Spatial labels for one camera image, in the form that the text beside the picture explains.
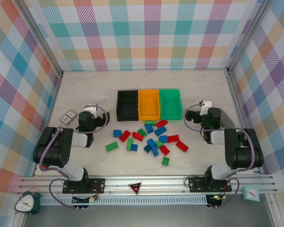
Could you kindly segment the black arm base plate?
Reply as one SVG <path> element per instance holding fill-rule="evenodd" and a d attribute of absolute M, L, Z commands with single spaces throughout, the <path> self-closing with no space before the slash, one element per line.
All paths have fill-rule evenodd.
<path fill-rule="evenodd" d="M 63 194 L 98 194 L 104 193 L 104 178 L 89 178 L 83 181 L 63 181 Z"/>
<path fill-rule="evenodd" d="M 225 180 L 206 181 L 204 177 L 190 177 L 188 179 L 190 192 L 231 192 L 231 183 Z"/>

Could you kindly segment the green plastic bin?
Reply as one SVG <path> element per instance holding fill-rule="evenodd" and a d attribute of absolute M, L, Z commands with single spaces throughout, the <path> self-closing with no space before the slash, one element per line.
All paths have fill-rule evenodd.
<path fill-rule="evenodd" d="M 181 120 L 182 102 L 179 89 L 160 89 L 160 119 Z"/>

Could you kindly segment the aluminium mounting rail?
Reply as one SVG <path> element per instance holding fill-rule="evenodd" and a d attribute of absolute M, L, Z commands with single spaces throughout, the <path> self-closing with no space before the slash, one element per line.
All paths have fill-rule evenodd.
<path fill-rule="evenodd" d="M 24 177 L 17 194 L 25 191 L 38 191 L 42 195 L 49 195 L 49 183 L 58 178 L 58 175 L 37 175 Z M 272 175 L 235 175 L 240 182 L 240 190 L 244 186 L 254 186 L 260 193 L 277 193 L 277 186 Z M 92 175 L 91 178 L 104 178 L 105 188 L 103 195 L 134 195 L 129 184 L 141 182 L 139 195 L 188 195 L 190 193 L 185 183 L 185 175 Z"/>

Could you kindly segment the orange plastic bin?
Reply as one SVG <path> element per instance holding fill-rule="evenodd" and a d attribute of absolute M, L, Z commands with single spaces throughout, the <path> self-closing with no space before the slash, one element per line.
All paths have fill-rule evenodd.
<path fill-rule="evenodd" d="M 158 89 L 138 90 L 139 121 L 160 120 L 160 93 Z"/>

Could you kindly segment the teal square clock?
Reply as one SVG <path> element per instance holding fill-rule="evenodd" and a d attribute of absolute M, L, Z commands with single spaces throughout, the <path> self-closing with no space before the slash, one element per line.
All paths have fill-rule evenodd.
<path fill-rule="evenodd" d="M 259 190 L 253 186 L 244 186 L 242 188 L 243 200 L 259 202 Z"/>

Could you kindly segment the playing card box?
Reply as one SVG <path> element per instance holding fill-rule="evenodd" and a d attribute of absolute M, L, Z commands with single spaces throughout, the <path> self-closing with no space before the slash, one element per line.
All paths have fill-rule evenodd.
<path fill-rule="evenodd" d="M 74 111 L 69 110 L 60 118 L 60 121 L 65 125 L 69 125 L 76 118 L 76 116 L 77 114 Z"/>

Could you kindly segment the aluminium side rail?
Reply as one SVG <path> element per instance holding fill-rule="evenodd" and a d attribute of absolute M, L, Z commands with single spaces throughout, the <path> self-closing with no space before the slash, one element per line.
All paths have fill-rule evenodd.
<path fill-rule="evenodd" d="M 51 110 L 50 110 L 50 113 L 49 113 L 49 118 L 48 118 L 48 121 L 46 122 L 46 126 L 50 125 L 51 118 L 52 118 L 52 115 L 53 115 L 53 111 L 54 111 L 54 108 L 55 108 L 57 97 L 59 95 L 59 91 L 60 91 L 60 87 L 61 87 L 61 84 L 62 84 L 63 77 L 64 77 L 64 73 L 59 78 L 59 81 L 58 81 L 58 84 L 57 84 L 56 93 L 55 93 L 55 96 L 54 96 L 53 101 L 52 101 L 52 107 L 51 107 Z M 38 164 L 34 165 L 31 177 L 34 177 L 36 175 L 36 170 L 38 169 L 37 166 L 38 166 Z"/>
<path fill-rule="evenodd" d="M 236 115 L 239 120 L 239 127 L 235 128 L 238 137 L 235 141 L 239 143 L 239 146 L 234 148 L 234 153 L 236 155 L 234 165 L 238 173 L 244 173 L 254 168 L 262 167 L 264 156 L 255 130 L 247 128 L 247 121 L 243 116 L 243 109 L 240 105 L 239 95 L 235 89 L 231 74 L 225 72 L 225 76 L 234 103 Z"/>

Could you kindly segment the dark green alarm clock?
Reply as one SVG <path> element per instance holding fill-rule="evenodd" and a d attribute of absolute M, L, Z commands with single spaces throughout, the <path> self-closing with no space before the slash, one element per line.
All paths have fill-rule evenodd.
<path fill-rule="evenodd" d="M 39 192 L 26 191 L 16 202 L 14 210 L 29 215 L 37 214 L 41 208 L 40 199 L 41 194 Z"/>

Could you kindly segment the black connector module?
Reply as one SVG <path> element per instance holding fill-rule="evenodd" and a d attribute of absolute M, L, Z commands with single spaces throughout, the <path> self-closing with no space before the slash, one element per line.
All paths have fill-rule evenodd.
<path fill-rule="evenodd" d="M 206 196 L 207 202 L 222 201 L 226 198 L 227 198 L 226 195 L 207 195 Z"/>
<path fill-rule="evenodd" d="M 72 197 L 72 204 L 92 204 L 93 202 L 96 202 L 99 199 L 97 195 L 89 196 L 86 198 L 79 198 L 79 197 Z"/>

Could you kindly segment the black plastic bin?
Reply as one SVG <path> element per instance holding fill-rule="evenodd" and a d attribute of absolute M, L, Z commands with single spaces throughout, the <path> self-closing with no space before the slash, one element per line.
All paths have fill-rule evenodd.
<path fill-rule="evenodd" d="M 118 90 L 116 103 L 118 122 L 138 121 L 138 90 Z"/>

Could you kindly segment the red triangle warning sticker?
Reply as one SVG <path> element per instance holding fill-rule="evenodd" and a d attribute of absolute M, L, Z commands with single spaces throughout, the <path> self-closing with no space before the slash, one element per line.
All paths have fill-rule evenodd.
<path fill-rule="evenodd" d="M 142 185 L 142 182 L 136 182 L 136 183 L 130 183 L 128 186 L 131 188 L 131 190 L 138 195 L 140 191 L 140 187 Z"/>

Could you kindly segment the aluminium frame post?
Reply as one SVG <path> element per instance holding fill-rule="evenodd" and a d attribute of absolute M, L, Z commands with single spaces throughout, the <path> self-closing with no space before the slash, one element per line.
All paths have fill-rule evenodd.
<path fill-rule="evenodd" d="M 44 51 L 45 56 L 48 58 L 51 66 L 57 75 L 62 78 L 63 70 L 61 69 L 56 57 L 54 56 L 48 42 L 46 41 L 42 31 L 40 30 L 38 24 L 36 23 L 32 13 L 29 8 L 26 6 L 24 0 L 14 0 L 14 3 L 18 5 L 20 11 L 23 13 L 23 16 L 28 23 L 30 29 L 32 30 L 32 34 L 35 36 L 38 43 L 41 45 L 42 50 Z"/>
<path fill-rule="evenodd" d="M 231 74 L 236 65 L 239 63 L 243 52 L 247 48 L 250 40 L 253 38 L 272 2 L 273 0 L 249 1 L 226 55 L 227 60 L 223 64 L 228 74 Z"/>

